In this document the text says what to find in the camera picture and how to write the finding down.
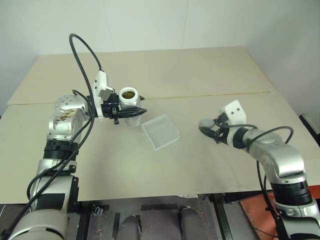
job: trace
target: silver cylinder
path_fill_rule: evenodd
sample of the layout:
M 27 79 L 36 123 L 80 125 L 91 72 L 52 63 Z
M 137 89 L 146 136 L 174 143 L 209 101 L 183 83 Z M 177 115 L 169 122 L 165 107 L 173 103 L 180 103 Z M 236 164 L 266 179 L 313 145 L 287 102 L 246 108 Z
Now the silver cylinder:
M 124 87 L 119 91 L 119 103 L 122 110 L 130 107 L 141 107 L 141 101 L 138 91 L 133 87 Z M 126 118 L 126 123 L 131 127 L 140 125 L 141 116 Z

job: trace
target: beige table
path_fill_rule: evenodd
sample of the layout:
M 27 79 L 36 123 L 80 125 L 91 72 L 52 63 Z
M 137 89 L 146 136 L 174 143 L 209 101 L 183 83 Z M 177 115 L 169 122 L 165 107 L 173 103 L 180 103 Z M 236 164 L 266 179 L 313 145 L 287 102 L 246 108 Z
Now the beige table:
M 214 118 L 220 107 L 238 99 L 247 123 L 260 129 L 288 125 L 290 142 L 302 154 L 310 185 L 320 184 L 320 149 L 278 92 L 223 96 L 147 99 L 142 122 L 167 114 L 180 140 L 154 151 L 140 127 L 94 124 L 77 157 L 79 201 L 258 190 L 256 163 L 242 150 L 216 144 L 197 123 Z M 25 203 L 26 188 L 36 174 L 46 144 L 54 104 L 10 106 L 0 120 L 0 203 Z M 278 132 L 284 139 L 286 130 Z
M 113 87 L 131 86 L 148 99 L 275 91 L 243 47 L 197 48 L 100 53 Z M 90 54 L 80 54 L 92 83 L 98 67 Z M 72 54 L 42 55 L 9 105 L 54 103 L 72 89 L 88 93 Z

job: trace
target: table surface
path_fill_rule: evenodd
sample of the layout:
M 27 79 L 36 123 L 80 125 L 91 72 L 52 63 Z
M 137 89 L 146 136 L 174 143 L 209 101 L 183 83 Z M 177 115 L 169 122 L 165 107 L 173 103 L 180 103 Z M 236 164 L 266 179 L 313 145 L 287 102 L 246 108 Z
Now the table surface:
M 97 55 L 117 92 L 130 86 L 147 99 L 276 90 L 247 50 L 240 46 Z M 79 57 L 92 83 L 97 64 L 89 53 Z M 74 56 L 42 55 L 8 104 L 54 103 L 74 88 L 88 93 Z
M 198 121 L 214 118 L 239 100 L 247 123 L 262 130 L 288 125 L 290 142 L 302 154 L 308 183 L 320 184 L 320 149 L 280 93 L 147 99 L 145 122 L 166 114 L 180 131 L 180 140 L 154 151 L 141 127 L 124 120 L 95 121 L 77 157 L 79 201 L 258 190 L 256 161 L 242 150 L 216 144 L 198 130 Z M 0 203 L 25 203 L 46 144 L 54 104 L 9 106 L 0 120 Z M 283 139 L 286 130 L 278 132 Z

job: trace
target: white wall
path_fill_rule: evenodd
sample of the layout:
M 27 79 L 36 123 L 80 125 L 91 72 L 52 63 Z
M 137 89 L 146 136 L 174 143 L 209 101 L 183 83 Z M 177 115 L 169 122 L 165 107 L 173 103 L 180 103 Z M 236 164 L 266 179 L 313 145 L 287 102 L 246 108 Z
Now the white wall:
M 320 103 L 319 12 L 319 0 L 2 0 L 0 106 L 36 55 L 70 53 L 74 32 L 96 52 L 245 46 L 300 114 Z

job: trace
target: floor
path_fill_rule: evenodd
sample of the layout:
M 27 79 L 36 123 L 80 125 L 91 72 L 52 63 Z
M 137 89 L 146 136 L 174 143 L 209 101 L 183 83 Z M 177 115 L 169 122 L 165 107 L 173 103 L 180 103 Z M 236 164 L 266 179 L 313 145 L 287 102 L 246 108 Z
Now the floor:
M 139 216 L 142 224 L 141 240 L 182 240 L 178 215 L 182 207 L 195 208 L 203 220 L 209 240 L 222 240 L 214 205 L 207 195 L 197 198 L 179 196 L 143 197 L 97 201 L 95 204 L 108 206 L 102 215 L 92 215 L 87 239 L 114 240 L 118 223 L 130 215 Z M 22 206 L 6 205 L 0 216 L 0 232 L 7 228 Z M 239 203 L 224 204 L 234 240 L 255 240 L 247 217 Z M 68 240 L 75 240 L 80 216 L 69 214 Z

